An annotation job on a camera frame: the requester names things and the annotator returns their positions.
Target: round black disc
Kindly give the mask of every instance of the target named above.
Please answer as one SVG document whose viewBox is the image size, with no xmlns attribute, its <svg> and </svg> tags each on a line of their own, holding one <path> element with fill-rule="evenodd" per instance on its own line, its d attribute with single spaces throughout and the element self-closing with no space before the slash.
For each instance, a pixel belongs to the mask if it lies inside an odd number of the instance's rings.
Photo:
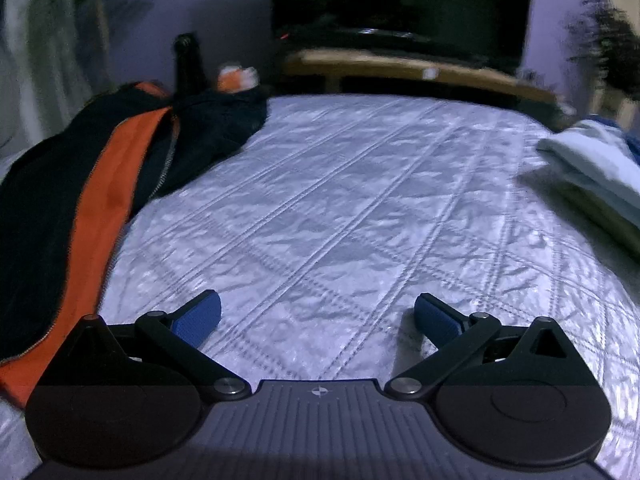
<svg viewBox="0 0 640 480">
<path fill-rule="evenodd" d="M 25 420 L 43 457 L 122 468 L 166 453 L 193 431 L 200 397 L 182 375 L 127 358 L 94 356 L 90 366 L 78 371 L 82 386 L 39 385 L 31 394 Z"/>
<path fill-rule="evenodd" d="M 478 384 L 460 372 L 439 389 L 438 420 L 461 447 L 517 468 L 561 468 L 593 458 L 610 425 L 597 386 L 558 386 L 512 374 Z"/>
</svg>

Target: dark bottle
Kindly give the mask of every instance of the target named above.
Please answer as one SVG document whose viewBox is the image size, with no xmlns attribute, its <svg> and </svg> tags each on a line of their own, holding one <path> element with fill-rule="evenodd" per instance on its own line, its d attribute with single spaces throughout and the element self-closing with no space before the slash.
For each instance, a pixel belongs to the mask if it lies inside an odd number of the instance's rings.
<svg viewBox="0 0 640 480">
<path fill-rule="evenodd" d="M 202 67 L 200 45 L 194 32 L 181 34 L 174 41 L 175 98 L 197 95 L 209 88 Z"/>
</svg>

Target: bed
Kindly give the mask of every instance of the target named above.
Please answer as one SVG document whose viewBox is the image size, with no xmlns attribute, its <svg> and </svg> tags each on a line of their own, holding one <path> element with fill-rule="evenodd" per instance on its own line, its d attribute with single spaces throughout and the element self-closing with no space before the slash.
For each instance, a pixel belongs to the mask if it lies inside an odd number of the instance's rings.
<svg viewBox="0 0 640 480">
<path fill-rule="evenodd" d="M 434 351 L 408 316 L 422 292 L 504 324 L 552 316 L 612 405 L 598 462 L 640 478 L 638 264 L 555 192 L 534 148 L 548 134 L 460 102 L 274 98 L 241 153 L 128 226 L 100 314 L 132 322 L 213 288 L 223 319 L 202 351 L 254 388 L 385 383 Z M 0 404 L 0 478 L 37 464 Z"/>
</svg>

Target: blue pad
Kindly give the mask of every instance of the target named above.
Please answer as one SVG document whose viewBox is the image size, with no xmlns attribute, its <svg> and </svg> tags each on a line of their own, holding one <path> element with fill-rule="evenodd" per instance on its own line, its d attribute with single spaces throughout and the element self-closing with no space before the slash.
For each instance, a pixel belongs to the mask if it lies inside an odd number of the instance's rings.
<svg viewBox="0 0 640 480">
<path fill-rule="evenodd" d="M 438 349 L 462 335 L 462 325 L 457 320 L 421 296 L 415 300 L 414 322 L 418 331 Z"/>
<path fill-rule="evenodd" d="M 222 303 L 219 295 L 207 291 L 181 308 L 186 312 L 171 323 L 171 332 L 194 348 L 199 348 L 213 332 L 222 317 Z"/>
</svg>

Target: black tv screen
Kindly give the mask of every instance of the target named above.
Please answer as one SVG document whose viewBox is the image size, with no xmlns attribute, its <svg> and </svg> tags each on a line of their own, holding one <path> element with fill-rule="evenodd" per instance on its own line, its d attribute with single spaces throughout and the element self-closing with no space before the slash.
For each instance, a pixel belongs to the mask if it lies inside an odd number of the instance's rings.
<svg viewBox="0 0 640 480">
<path fill-rule="evenodd" d="M 317 46 L 348 46 L 349 33 L 405 52 L 483 57 L 489 65 L 517 67 L 526 38 L 530 0 L 273 0 L 278 38 Z M 338 32 L 346 44 L 337 42 Z M 383 36 L 385 41 L 374 40 Z"/>
</svg>

